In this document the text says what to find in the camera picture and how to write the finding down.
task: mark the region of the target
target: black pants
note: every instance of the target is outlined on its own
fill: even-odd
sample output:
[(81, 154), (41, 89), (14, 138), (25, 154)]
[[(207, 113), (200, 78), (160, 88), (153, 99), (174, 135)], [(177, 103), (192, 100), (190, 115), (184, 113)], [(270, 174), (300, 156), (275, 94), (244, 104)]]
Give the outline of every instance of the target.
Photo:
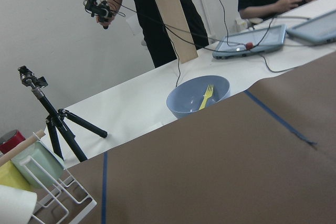
[[(203, 21), (192, 0), (180, 0), (196, 49), (209, 45)], [(157, 68), (176, 59), (155, 0), (134, 0), (144, 40)]]

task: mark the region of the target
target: white table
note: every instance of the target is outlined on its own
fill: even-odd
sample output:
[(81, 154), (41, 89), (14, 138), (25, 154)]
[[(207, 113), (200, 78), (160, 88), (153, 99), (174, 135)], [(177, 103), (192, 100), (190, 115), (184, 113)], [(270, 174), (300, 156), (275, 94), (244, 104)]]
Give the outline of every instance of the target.
[[(317, 0), (282, 16), (314, 18), (333, 9), (336, 9), (335, 0)], [(286, 24), (290, 27), (303, 21), (304, 19), (280, 18), (274, 20), (272, 24)], [(214, 43), (209, 48), (214, 49), (216, 45), (217, 43)], [(336, 50), (335, 43), (318, 47), (286, 45), (299, 45), (299, 43), (286, 38), (282, 49), (265, 55), (273, 70), (300, 66)], [(200, 49), (197, 53), (198, 58), (180, 65), (179, 84), (198, 76), (214, 74), (228, 79), (231, 95), (235, 95), (248, 89), (260, 79), (281, 74), (268, 71), (264, 60), (258, 55), (215, 60), (209, 50)], [(166, 98), (175, 88), (178, 75), (176, 60), (66, 108), (109, 133), (106, 138), (101, 138), (65, 119), (87, 158), (97, 156), (175, 121), (176, 118), (166, 106)], [(46, 136), (42, 141), (52, 149), (47, 129), (45, 132)], [(79, 161), (60, 134), (59, 141), (65, 166), (68, 168), (78, 164)]]

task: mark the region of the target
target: cable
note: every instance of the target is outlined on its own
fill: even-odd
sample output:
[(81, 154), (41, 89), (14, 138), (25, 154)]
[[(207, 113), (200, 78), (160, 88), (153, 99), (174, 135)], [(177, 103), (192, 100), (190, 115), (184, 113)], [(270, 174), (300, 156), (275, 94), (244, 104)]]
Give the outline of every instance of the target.
[[(92, 16), (92, 12), (89, 12), (89, 11), (86, 10), (86, 8), (85, 8), (87, 2), (88, 2), (88, 0), (84, 0), (84, 1), (83, 1), (84, 9), (85, 9), (85, 11), (86, 11), (88, 14), (90, 14), (90, 15)], [(115, 16), (116, 14), (118, 14), (118, 15), (120, 15), (120, 16), (123, 17), (123, 18), (126, 17), (126, 14), (125, 14), (125, 13), (120, 12), (120, 11), (116, 11), (117, 7), (116, 7), (113, 3), (111, 3), (111, 4), (114, 6), (114, 10), (111, 10), (112, 13), (114, 13), (114, 14), (113, 14), (114, 16)]]
[(263, 56), (262, 54), (258, 54), (258, 55), (260, 55), (260, 56), (264, 59), (264, 62), (265, 62), (265, 65), (266, 65), (267, 69), (268, 69), (270, 72), (272, 72), (272, 73), (282, 73), (282, 72), (287, 72), (287, 71), (289, 71), (289, 70), (292, 70), (292, 69), (297, 68), (297, 67), (292, 67), (292, 68), (287, 68), (287, 69), (283, 69), (283, 70), (275, 71), (275, 70), (272, 70), (272, 69), (268, 66), (268, 63), (267, 63), (267, 61), (266, 61), (265, 56)]
[[(172, 29), (175, 29), (175, 30), (178, 30), (178, 31), (181, 31), (181, 32), (184, 32), (184, 33), (189, 33), (189, 34), (191, 34), (191, 35), (195, 35), (195, 36), (199, 36), (199, 37), (203, 37), (203, 38), (211, 39), (211, 40), (214, 40), (214, 41), (226, 42), (228, 46), (238, 46), (238, 45), (243, 45), (243, 46), (246, 47), (246, 51), (250, 51), (252, 48), (255, 48), (255, 47), (257, 47), (257, 46), (260, 45), (260, 43), (263, 41), (263, 39), (266, 37), (267, 33), (269, 32), (269, 30), (270, 30), (270, 28), (271, 28), (271, 24), (272, 24), (272, 22), (274, 21), (274, 19), (277, 19), (277, 18), (299, 18), (299, 19), (307, 19), (307, 20), (310, 19), (309, 17), (300, 17), (300, 16), (285, 16), (285, 17), (282, 17), (282, 16), (278, 16), (278, 15), (276, 15), (276, 16), (274, 16), (274, 17), (271, 19), (271, 21), (270, 21), (270, 23), (269, 23), (269, 25), (268, 25), (268, 28), (267, 28), (265, 34), (263, 35), (263, 37), (261, 38), (261, 40), (260, 40), (256, 45), (253, 45), (253, 44), (252, 44), (252, 46), (250, 46), (250, 45), (248, 45), (249, 42), (248, 42), (247, 44), (243, 44), (243, 43), (240, 43), (240, 42), (229, 41), (229, 32), (228, 32), (228, 28), (227, 28), (227, 24), (226, 24), (226, 19), (225, 19), (225, 7), (224, 7), (224, 5), (223, 5), (223, 3), (222, 3), (221, 0), (219, 0), (219, 2), (220, 2), (220, 5), (221, 5), (222, 8), (223, 8), (223, 13), (224, 13), (224, 25), (225, 25), (226, 34), (227, 34), (227, 36), (226, 36), (227, 39), (226, 39), (226, 40), (220, 40), (220, 39), (209, 38), (209, 37), (204, 36), (204, 35), (196, 34), (196, 33), (190, 32), (190, 31), (185, 31), (185, 30), (183, 30), (183, 29), (180, 29), (180, 28), (177, 28), (177, 27), (174, 27), (174, 26), (165, 24), (164, 22), (160, 22), (160, 21), (158, 21), (158, 20), (156, 20), (156, 19), (153, 19), (153, 18), (151, 18), (151, 17), (149, 17), (149, 16), (147, 16), (147, 15), (145, 15), (145, 14), (138, 13), (137, 11), (135, 11), (135, 10), (129, 8), (129, 7), (126, 7), (126, 6), (122, 5), (121, 3), (119, 3), (119, 2), (116, 1), (116, 0), (113, 0), (113, 1), (114, 1), (115, 3), (117, 3), (118, 5), (124, 7), (124, 8), (126, 8), (126, 9), (128, 9), (128, 10), (130, 10), (130, 11), (136, 13), (136, 14), (138, 14), (138, 15), (141, 15), (141, 16), (143, 16), (143, 17), (145, 17), (145, 18), (151, 20), (152, 22), (155, 22), (155, 23), (157, 23), (157, 24), (161, 24), (161, 25), (163, 26), (163, 28), (165, 28), (166, 30), (170, 31), (174, 36), (176, 36), (176, 37), (179, 38), (180, 40), (182, 40), (182, 41), (184, 41), (184, 42), (186, 42), (186, 43), (188, 43), (188, 44), (194, 45), (194, 46), (196, 46), (196, 47), (204, 48), (204, 49), (206, 49), (206, 50), (213, 51), (213, 52), (231, 52), (231, 51), (219, 51), (219, 50), (214, 50), (214, 49), (210, 49), (210, 48), (207, 48), (207, 47), (200, 46), (200, 45), (198, 45), (198, 44), (195, 44), (195, 43), (193, 43), (193, 42), (190, 42), (190, 41), (187, 41), (187, 40), (183, 39), (181, 36), (179, 36), (179, 35), (177, 35), (176, 33), (174, 33), (174, 32), (172, 31)], [(179, 58), (179, 56), (178, 56), (178, 53), (177, 53), (177, 51), (176, 51), (176, 48), (175, 48), (175, 45), (174, 45), (173, 41), (172, 41), (170, 38), (169, 38), (169, 40), (171, 41), (171, 43), (172, 43), (172, 45), (173, 45), (173, 49), (174, 49), (175, 54), (176, 54), (177, 59), (178, 59), (177, 67), (178, 67), (179, 76), (178, 76), (177, 81), (176, 81), (176, 87), (177, 87), (178, 80), (180, 79), (180, 76), (181, 76), (181, 70), (180, 70), (180, 58)], [(310, 46), (310, 45), (284, 45), (284, 46), (290, 46), (290, 47), (305, 47), (305, 46)], [(294, 67), (294, 68), (289, 68), (289, 69), (284, 69), (284, 70), (274, 71), (274, 70), (272, 70), (272, 69), (268, 66), (268, 63), (267, 63), (266, 58), (265, 58), (263, 55), (261, 55), (261, 54), (258, 54), (258, 55), (260, 55), (260, 56), (264, 59), (264, 61), (265, 61), (265, 65), (266, 65), (267, 69), (268, 69), (270, 72), (273, 72), (273, 73), (279, 73), (279, 72), (285, 72), (285, 71), (288, 71), (288, 70), (291, 70), (291, 69), (294, 69), (294, 68), (295, 68), (295, 67)]]

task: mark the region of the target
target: red cup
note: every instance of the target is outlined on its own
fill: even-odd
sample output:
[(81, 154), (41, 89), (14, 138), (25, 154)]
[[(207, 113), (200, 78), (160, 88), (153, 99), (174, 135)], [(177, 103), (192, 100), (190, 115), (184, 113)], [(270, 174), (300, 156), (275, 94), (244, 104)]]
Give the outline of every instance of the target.
[(5, 135), (3, 135), (2, 137), (0, 137), (0, 151), (3, 154), (6, 154), (24, 140), (25, 137), (22, 136), (20, 131), (18, 130), (10, 131)]

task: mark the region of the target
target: white cup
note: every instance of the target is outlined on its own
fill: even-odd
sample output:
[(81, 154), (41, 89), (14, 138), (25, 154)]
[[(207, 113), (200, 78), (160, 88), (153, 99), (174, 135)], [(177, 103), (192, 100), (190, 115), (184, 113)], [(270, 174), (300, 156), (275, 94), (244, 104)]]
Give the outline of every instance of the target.
[(0, 185), (0, 222), (27, 224), (35, 209), (36, 200), (34, 192)]

